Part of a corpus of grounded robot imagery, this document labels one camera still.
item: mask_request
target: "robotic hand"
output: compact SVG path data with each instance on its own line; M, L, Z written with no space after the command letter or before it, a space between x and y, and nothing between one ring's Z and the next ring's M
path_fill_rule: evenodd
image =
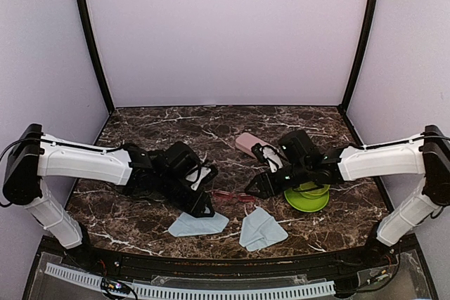
M217 169L202 164L182 142L176 142L166 151L147 152L132 143L118 148L73 143L43 134L41 130L41 125L31 124L20 140L10 145L14 148L8 156L3 187L10 203L2 206L24 206L83 266L89 267L94 260L87 230L53 197L43 179L46 176L88 178L123 185L125 195L131 195L136 189L156 190L191 216L214 216L203 184L217 175Z
M322 153L305 131L292 131L278 142L285 157L269 145L257 143L252 147L255 157L271 169L256 175L245 192L266 199L310 181L321 188L323 184L362 177L422 175L423 179L402 204L374 226L361 257L371 266L403 235L433 212L450 205L449 141L432 125L425 127L422 134L399 141L361 147L351 144ZM280 157L289 165L284 167Z

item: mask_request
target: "green plate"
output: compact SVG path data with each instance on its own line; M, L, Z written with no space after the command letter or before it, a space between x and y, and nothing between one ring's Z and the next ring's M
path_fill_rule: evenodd
M330 193L327 191L325 195L311 200L303 197L300 193L293 191L293 189L289 189L284 192L284 197L294 209L303 212L317 212L326 207L330 200Z

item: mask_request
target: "red eyeglasses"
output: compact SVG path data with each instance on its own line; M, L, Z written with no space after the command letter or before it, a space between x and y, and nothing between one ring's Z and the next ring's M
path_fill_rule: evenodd
M250 203L255 201L253 196L245 193L229 193L228 191L213 190L211 191L211 195L219 200L232 200L233 198L236 198L242 203Z

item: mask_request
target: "stack of green dishes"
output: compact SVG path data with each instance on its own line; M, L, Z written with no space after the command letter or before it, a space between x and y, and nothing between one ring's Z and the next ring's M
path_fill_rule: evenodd
M323 188L303 193L302 190L316 188L313 182L303 183L296 189L289 189L284 192L288 203L299 211L317 212L322 210L330 200L330 186L324 185Z

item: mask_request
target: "pink object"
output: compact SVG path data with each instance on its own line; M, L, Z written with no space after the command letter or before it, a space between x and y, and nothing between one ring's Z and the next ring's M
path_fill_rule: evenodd
M251 133L243 133L236 139L236 147L239 150L245 152L247 155L252 156L253 158L256 157L252 152L252 146L254 146L256 143L259 143L261 145L270 145L267 142L259 139L258 137L253 136Z

